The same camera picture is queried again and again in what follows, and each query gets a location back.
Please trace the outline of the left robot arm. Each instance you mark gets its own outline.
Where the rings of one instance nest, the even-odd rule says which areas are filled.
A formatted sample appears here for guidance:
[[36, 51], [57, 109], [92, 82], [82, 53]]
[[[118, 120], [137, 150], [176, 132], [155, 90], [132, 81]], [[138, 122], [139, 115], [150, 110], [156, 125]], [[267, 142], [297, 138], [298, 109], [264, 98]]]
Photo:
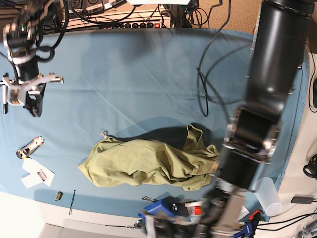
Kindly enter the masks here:
[[260, 163], [275, 152], [280, 117], [304, 56], [312, 0], [264, 0], [256, 25], [243, 104], [227, 127], [203, 215], [194, 224], [163, 212], [145, 214], [149, 238], [228, 238]]

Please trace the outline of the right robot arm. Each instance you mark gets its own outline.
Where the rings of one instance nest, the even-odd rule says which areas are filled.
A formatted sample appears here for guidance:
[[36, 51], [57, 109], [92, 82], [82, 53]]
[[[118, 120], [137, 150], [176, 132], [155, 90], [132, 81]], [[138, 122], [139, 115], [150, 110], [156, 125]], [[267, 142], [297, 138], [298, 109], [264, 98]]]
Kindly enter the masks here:
[[[63, 19], [61, 33], [53, 46], [43, 46], [44, 25], [55, 19]], [[63, 83], [54, 73], [47, 76], [39, 72], [40, 62], [54, 58], [69, 22], [66, 0], [31, 0], [13, 21], [3, 28], [3, 45], [7, 50], [5, 59], [11, 64], [14, 78], [6, 73], [0, 81], [4, 114], [8, 106], [21, 106], [33, 117], [42, 114], [43, 98], [48, 83]]]

